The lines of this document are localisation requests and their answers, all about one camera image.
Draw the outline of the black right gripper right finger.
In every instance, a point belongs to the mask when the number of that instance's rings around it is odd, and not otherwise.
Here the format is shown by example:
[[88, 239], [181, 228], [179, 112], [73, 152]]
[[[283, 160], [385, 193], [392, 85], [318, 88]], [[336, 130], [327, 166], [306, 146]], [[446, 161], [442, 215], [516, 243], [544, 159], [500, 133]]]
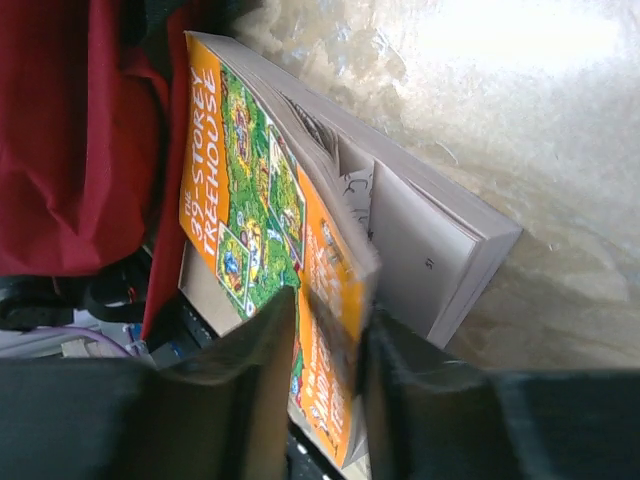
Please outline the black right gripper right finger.
[[375, 479], [635, 479], [635, 369], [482, 370], [375, 310], [362, 397]]

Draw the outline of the red backpack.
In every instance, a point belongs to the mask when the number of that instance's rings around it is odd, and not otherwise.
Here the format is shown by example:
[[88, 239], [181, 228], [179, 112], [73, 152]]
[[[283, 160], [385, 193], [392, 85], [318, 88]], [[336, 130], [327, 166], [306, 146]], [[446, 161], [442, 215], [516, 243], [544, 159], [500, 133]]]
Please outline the red backpack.
[[86, 308], [144, 336], [176, 295], [188, 30], [242, 1], [1, 5], [1, 326]]

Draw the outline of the orange treehouse book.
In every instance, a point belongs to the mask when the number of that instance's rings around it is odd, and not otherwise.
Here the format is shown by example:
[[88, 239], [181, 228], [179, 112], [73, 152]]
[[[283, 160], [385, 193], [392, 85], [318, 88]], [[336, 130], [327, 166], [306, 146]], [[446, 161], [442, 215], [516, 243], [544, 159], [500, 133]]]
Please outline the orange treehouse book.
[[371, 304], [444, 347], [522, 229], [237, 41], [186, 45], [180, 290], [222, 335], [291, 287], [291, 414], [335, 466], [359, 463]]

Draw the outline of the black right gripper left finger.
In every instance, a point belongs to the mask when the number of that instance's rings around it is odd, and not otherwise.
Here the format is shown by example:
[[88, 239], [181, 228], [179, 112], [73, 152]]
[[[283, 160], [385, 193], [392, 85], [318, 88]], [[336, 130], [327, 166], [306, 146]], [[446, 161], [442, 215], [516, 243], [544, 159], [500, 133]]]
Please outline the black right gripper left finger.
[[5, 479], [281, 479], [295, 294], [158, 370], [124, 358], [5, 359]]

